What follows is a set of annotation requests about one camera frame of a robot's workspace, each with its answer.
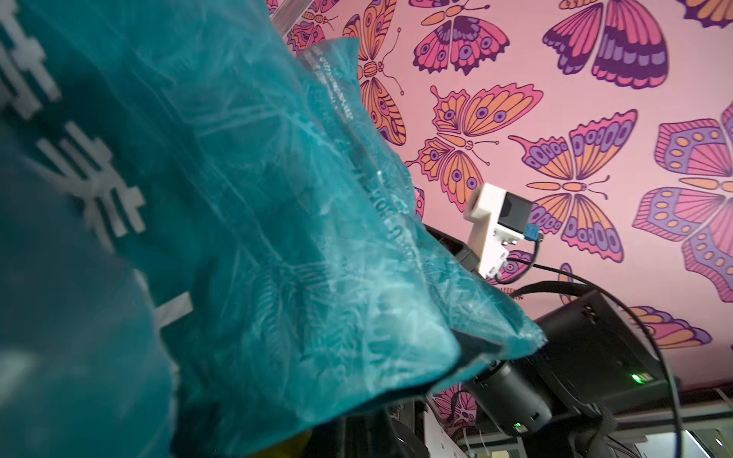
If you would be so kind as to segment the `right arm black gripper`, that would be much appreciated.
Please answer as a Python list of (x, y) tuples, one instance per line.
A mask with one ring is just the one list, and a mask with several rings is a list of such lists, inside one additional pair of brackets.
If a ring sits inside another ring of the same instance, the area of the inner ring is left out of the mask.
[(466, 270), (473, 274), (478, 273), (479, 257), (461, 240), (458, 240), (448, 234), (445, 234), (429, 225), (425, 226), (426, 230), (442, 244)]

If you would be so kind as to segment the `teal orange fertilizer bag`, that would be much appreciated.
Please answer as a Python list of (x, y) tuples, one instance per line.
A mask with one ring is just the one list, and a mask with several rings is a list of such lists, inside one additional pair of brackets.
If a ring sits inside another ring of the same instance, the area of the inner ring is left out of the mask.
[(246, 457), (353, 405), (295, 371), (325, 95), (261, 1), (1, 5), (1, 453)]
[(330, 159), (324, 276), (301, 274), (318, 318), (295, 371), (310, 396), (353, 405), (432, 393), (546, 343), (418, 218), (410, 174), (358, 97), (357, 50), (356, 39), (339, 38), (300, 56), (326, 90), (308, 97), (323, 111)]

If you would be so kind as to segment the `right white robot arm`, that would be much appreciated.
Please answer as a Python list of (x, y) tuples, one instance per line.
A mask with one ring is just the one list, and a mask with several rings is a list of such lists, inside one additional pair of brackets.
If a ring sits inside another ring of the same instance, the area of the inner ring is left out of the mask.
[(667, 396), (675, 439), (683, 456), (678, 383), (641, 318), (613, 294), (571, 272), (527, 284), (511, 298), (557, 294), (569, 303), (536, 322), (546, 344), (514, 361), (496, 361), (463, 383), (462, 394), (524, 448), (529, 457), (614, 457), (617, 412)]

